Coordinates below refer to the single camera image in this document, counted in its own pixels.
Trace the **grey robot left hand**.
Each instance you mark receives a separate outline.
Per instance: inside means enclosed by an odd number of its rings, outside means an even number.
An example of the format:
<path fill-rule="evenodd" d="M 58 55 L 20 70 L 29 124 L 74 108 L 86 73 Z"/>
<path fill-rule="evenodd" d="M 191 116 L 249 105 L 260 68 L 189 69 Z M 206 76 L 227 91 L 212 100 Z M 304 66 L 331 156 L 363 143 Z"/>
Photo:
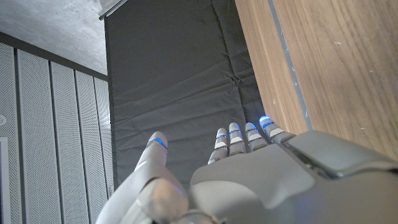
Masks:
<path fill-rule="evenodd" d="M 155 132 L 98 223 L 396 223 L 397 162 L 319 131 L 295 135 L 268 116 L 216 135 L 184 189 Z"/>

